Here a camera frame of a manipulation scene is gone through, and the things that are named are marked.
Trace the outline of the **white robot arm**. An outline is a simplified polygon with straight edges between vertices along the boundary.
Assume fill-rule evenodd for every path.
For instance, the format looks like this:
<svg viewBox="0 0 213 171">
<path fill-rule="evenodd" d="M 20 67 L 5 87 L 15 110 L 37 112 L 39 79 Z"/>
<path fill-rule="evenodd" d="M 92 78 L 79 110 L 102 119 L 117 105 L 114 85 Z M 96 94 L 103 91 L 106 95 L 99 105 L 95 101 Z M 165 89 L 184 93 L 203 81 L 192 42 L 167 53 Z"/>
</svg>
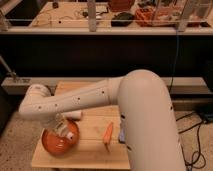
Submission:
<svg viewBox="0 0 213 171">
<path fill-rule="evenodd" d="M 134 70 L 59 95 L 34 84 L 19 113 L 49 125 L 60 113 L 108 105 L 119 108 L 131 171 L 186 171 L 168 89 L 149 70 Z"/>
</svg>

